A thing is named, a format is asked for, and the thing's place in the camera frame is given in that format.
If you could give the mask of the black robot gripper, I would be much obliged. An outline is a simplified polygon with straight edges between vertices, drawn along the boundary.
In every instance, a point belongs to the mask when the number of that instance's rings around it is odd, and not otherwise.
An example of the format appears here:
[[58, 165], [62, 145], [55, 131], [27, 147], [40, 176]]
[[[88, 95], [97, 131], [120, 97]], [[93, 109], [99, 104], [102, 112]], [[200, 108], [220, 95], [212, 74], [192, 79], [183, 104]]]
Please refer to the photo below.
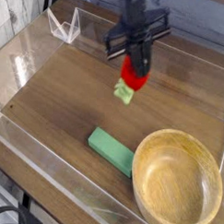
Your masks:
[[129, 54], [136, 75], [146, 77], [150, 71], [152, 43], [171, 33], [169, 15], [167, 7], [123, 13], [104, 36], [107, 58]]

